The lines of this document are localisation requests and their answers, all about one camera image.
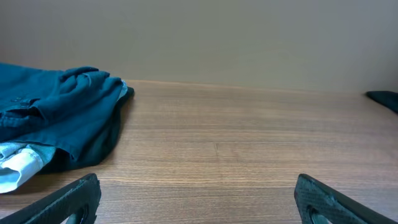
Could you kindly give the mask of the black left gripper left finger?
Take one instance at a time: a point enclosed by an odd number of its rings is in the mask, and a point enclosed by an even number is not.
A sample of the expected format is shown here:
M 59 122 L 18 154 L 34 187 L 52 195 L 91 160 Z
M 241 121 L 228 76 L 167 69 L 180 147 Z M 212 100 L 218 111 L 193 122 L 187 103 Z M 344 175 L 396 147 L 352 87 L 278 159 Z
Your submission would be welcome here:
M 1 224 L 94 224 L 100 200 L 100 181 L 90 173 L 2 218 Z

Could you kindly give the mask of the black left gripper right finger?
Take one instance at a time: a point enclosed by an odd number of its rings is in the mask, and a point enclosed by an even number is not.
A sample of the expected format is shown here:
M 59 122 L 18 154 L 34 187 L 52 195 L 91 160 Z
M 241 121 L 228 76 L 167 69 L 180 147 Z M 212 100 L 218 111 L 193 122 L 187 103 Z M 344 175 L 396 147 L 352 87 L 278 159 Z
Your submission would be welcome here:
M 397 224 L 307 174 L 300 174 L 294 198 L 304 224 Z

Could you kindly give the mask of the folded white garment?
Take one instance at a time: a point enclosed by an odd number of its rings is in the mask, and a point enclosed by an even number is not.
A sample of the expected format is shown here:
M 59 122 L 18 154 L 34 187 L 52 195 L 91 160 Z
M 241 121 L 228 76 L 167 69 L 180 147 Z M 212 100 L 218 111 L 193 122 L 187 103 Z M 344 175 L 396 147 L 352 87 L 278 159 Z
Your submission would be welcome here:
M 53 158 L 56 147 L 29 142 L 1 143 L 1 193 L 12 192 Z

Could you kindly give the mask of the folded navy blue garment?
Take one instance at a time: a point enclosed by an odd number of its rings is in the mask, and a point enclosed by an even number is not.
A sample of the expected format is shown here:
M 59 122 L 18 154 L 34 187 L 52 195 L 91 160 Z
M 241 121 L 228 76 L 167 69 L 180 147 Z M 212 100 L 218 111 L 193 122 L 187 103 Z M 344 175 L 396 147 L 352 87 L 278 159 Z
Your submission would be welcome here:
M 34 142 L 78 159 L 110 118 L 123 81 L 95 67 L 40 70 L 1 64 L 1 141 Z

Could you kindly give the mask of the blue garment on right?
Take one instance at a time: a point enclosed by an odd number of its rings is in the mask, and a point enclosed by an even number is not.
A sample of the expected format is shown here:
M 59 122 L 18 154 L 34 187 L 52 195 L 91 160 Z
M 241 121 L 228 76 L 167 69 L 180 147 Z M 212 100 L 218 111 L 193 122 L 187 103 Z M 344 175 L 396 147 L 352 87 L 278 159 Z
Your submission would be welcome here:
M 398 112 L 398 93 L 393 91 L 368 91 L 365 95 L 389 110 Z

